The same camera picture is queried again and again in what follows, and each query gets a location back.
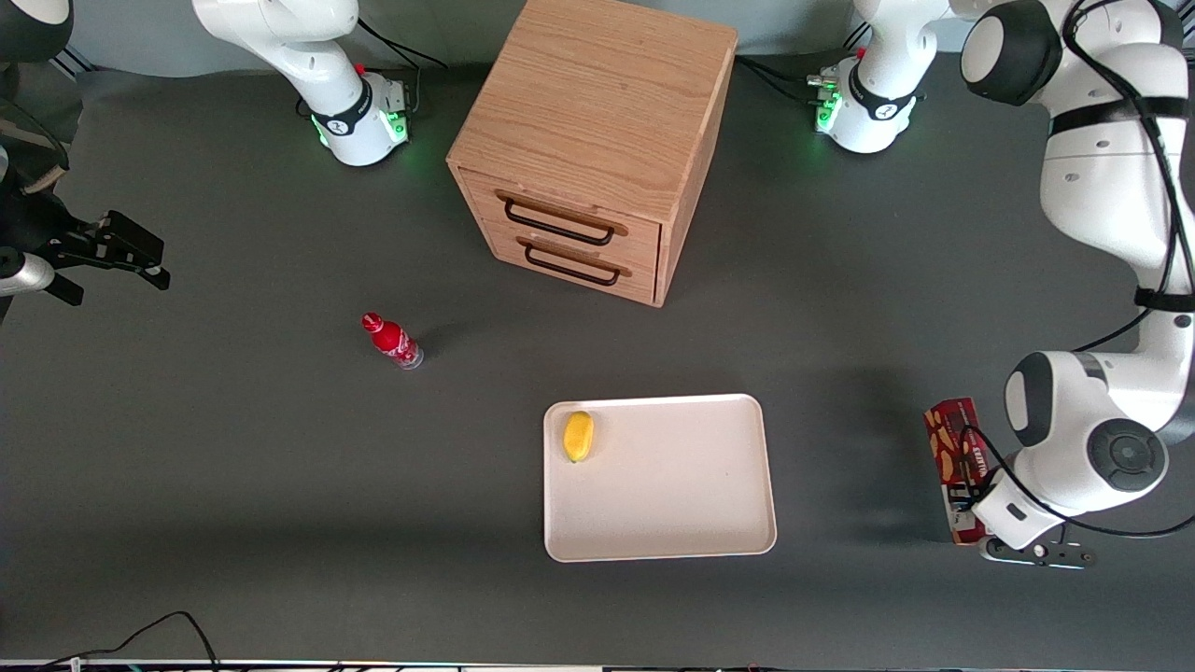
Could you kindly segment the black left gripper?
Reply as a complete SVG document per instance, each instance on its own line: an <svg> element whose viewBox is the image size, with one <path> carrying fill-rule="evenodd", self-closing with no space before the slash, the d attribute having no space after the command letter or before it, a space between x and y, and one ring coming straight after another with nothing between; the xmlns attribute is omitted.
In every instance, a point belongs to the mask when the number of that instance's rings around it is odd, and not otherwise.
<svg viewBox="0 0 1195 672"><path fill-rule="evenodd" d="M999 475L999 469L989 469L975 483L968 477L961 477L946 484L948 523L972 523L970 532L967 533L968 545L978 545L989 534L989 527L982 523L978 506L991 491L991 484Z"/></svg>

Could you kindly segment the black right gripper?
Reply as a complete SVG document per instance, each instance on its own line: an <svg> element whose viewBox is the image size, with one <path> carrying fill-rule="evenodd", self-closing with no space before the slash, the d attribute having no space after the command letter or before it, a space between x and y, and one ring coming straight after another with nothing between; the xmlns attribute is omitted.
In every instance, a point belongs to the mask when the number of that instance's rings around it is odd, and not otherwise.
<svg viewBox="0 0 1195 672"><path fill-rule="evenodd" d="M94 242L97 231L97 242ZM108 210L97 225L73 216L61 200L45 194L8 194L1 204L1 244L45 259L55 271L90 265L136 273L158 291L171 274L163 268L165 243L120 210ZM80 306L85 291L56 273L43 292Z"/></svg>

